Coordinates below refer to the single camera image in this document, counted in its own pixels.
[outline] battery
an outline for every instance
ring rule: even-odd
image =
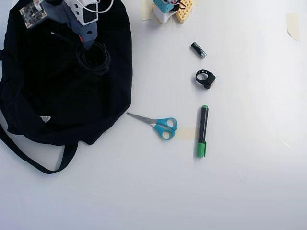
[[[201,58],[205,58],[207,56],[207,53],[203,51],[203,49],[196,42],[193,42],[191,47],[199,54]]]

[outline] bag strap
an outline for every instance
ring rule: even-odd
[[[29,158],[24,152],[22,152],[20,150],[20,148],[18,148],[18,146],[13,142],[13,140],[6,134],[6,132],[4,131],[4,129],[2,128],[2,126],[0,125],[0,139],[17,155],[19,156],[21,159],[23,159],[24,161],[28,162],[29,164],[31,164],[32,166],[36,167],[39,171],[46,173],[46,174],[53,174],[53,173],[57,173],[62,171],[63,169],[65,169],[68,164],[70,163],[70,161],[72,160],[72,158],[74,157],[77,148],[78,148],[78,142],[75,144],[69,144],[69,145],[65,145],[65,149],[64,149],[64,154],[63,154],[63,159],[61,162],[61,165],[59,167],[59,169],[52,171],[49,169],[46,169],[45,167],[43,167],[42,165],[40,165],[39,163],[37,163],[36,161],[34,161],[33,159]]]

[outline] blue component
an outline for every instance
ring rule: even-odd
[[[173,121],[174,126],[170,126],[170,125],[168,124],[168,121],[169,121],[169,120]],[[165,127],[167,127],[167,128],[170,128],[170,129],[173,130],[173,131],[176,131],[177,128],[178,128],[177,120],[174,119],[174,118],[172,118],[172,117],[166,118],[166,119],[158,119],[158,120],[157,120],[157,125],[165,126]]]
[[[170,140],[172,139],[174,136],[175,136],[175,131],[173,130],[170,130],[168,128],[164,128],[163,126],[160,126],[160,125],[156,125],[154,127],[154,129],[158,132],[159,136],[163,139],[163,140]],[[169,138],[165,138],[163,137],[163,133],[169,133]]]
[[[169,2],[165,4],[163,0],[153,0],[153,1],[154,4],[157,5],[157,7],[162,11],[162,13],[168,13],[174,8],[174,5]]]

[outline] white cable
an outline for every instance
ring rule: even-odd
[[[109,6],[106,10],[104,10],[104,11],[93,11],[93,10],[91,10],[91,9],[86,8],[85,6],[83,6],[82,3],[81,3],[79,0],[77,0],[77,2],[78,2],[83,8],[85,8],[87,11],[90,11],[90,12],[93,12],[93,13],[106,13],[106,12],[108,12],[108,11],[111,9],[111,7],[113,6],[114,0],[111,1],[110,6]]]

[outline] yellow perforated block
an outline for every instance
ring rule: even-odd
[[[176,16],[180,23],[184,23],[193,9],[193,2],[192,0],[181,0],[181,2],[187,7],[185,9],[179,9]]]

